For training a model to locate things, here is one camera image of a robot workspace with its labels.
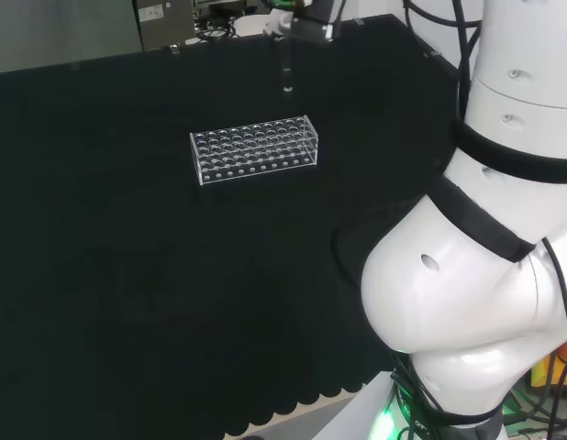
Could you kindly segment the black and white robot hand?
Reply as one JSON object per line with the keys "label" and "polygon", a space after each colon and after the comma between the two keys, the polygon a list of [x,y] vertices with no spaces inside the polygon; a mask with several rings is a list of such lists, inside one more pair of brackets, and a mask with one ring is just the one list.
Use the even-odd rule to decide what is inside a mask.
{"label": "black and white robot hand", "polygon": [[273,39],[328,43],[339,36],[346,1],[265,1],[270,8],[264,34]]}

